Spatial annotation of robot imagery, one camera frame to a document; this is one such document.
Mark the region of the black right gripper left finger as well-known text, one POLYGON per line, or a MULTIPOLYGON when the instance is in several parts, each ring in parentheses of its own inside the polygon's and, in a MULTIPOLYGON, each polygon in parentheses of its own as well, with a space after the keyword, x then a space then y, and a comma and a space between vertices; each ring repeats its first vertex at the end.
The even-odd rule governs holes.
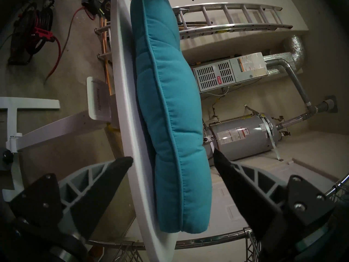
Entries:
POLYGON ((122 157, 84 167, 60 181, 47 173, 13 198, 9 207, 16 217, 45 232, 88 240, 132 165, 132 157, 122 157))

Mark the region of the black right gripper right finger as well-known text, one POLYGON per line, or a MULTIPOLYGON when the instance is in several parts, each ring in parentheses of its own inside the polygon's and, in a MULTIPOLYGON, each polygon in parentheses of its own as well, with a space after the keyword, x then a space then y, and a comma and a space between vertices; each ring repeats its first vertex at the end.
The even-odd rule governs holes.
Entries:
POLYGON ((335 204, 299 175, 288 182, 213 152, 214 166, 239 213, 261 243, 260 257, 294 257, 296 244, 324 226, 335 204))

